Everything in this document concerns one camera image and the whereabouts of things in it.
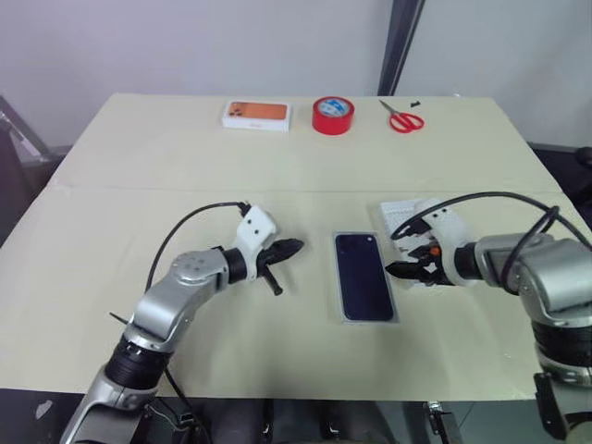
scissor handle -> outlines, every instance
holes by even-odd
[[[424,127],[424,120],[415,114],[392,114],[388,120],[390,126],[397,132],[408,133]]]

metal bracket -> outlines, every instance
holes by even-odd
[[[425,405],[429,424],[434,435],[440,436],[442,444],[463,444],[463,437],[454,414],[444,412],[439,401],[429,401]]]

small black object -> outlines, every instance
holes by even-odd
[[[115,313],[113,313],[113,312],[109,312],[109,315],[110,315],[111,317],[113,317],[114,319],[116,319],[117,321],[119,321],[119,322],[120,322],[121,324],[123,324],[124,326],[126,326],[126,325],[128,324],[128,320],[127,320],[127,319],[124,319],[123,317],[121,317],[121,316],[120,316],[120,315],[118,315],[118,314],[115,314]]]

white wall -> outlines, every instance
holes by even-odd
[[[0,94],[50,146],[114,92],[375,94],[389,0],[4,0]]]
[[[592,144],[592,2],[426,0],[397,95],[488,95],[532,142]]]
[[[4,0],[0,94],[49,145],[113,92],[376,93],[392,0]],[[426,0],[398,95],[491,95],[592,143],[590,0]]]

table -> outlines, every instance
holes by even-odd
[[[274,265],[284,295],[242,282],[198,311],[171,363],[189,396],[533,397],[529,320],[502,290],[408,289],[393,280],[398,325],[347,326],[339,315],[331,233],[375,230],[390,260],[382,201],[527,192],[589,232],[497,106],[424,98],[413,110],[425,130],[400,135],[376,98],[353,99],[351,132],[328,138],[308,124],[313,99],[279,100],[295,105],[289,134],[219,128],[223,98],[118,94],[107,102],[0,250],[0,387],[85,391],[121,334],[107,313],[131,315],[174,223],[202,204],[240,199],[306,246]],[[501,199],[458,212],[477,238],[525,231],[539,216]],[[230,209],[192,220],[157,276],[179,253],[229,245],[238,222]],[[162,393],[171,393],[165,382]]]

